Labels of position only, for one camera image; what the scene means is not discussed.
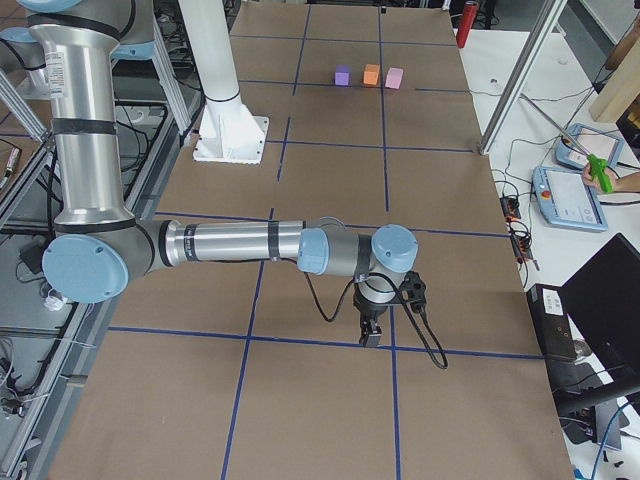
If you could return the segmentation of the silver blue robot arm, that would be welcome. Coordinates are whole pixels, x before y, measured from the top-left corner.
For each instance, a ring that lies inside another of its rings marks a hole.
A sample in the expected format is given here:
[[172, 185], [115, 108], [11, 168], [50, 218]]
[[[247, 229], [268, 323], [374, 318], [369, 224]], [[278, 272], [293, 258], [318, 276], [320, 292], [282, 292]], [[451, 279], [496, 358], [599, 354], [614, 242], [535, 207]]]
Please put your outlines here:
[[425, 287], [413, 265], [414, 234], [385, 225], [373, 234], [339, 220], [190, 223], [158, 220], [156, 199], [136, 215], [124, 199], [113, 66], [154, 64], [176, 123], [189, 128], [183, 94], [149, 1], [28, 1], [28, 41], [43, 50], [51, 101], [51, 164], [60, 178], [62, 208], [42, 268], [64, 297], [95, 304], [119, 296], [135, 279], [185, 263], [290, 262], [306, 276], [347, 279], [359, 313], [363, 347], [378, 345], [380, 316], [403, 308], [425, 314]]

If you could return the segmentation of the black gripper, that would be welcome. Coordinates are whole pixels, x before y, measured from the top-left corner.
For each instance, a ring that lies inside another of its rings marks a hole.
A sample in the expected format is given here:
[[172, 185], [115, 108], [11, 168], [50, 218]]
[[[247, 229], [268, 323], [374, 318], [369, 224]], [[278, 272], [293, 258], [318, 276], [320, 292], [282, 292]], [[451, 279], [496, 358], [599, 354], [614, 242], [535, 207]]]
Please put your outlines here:
[[361, 335], [359, 344], [376, 348], [382, 337], [382, 329], [378, 326], [378, 317], [389, 306], [399, 303], [398, 295], [391, 292], [371, 290], [365, 282], [355, 286], [353, 305], [360, 314], [359, 324]]

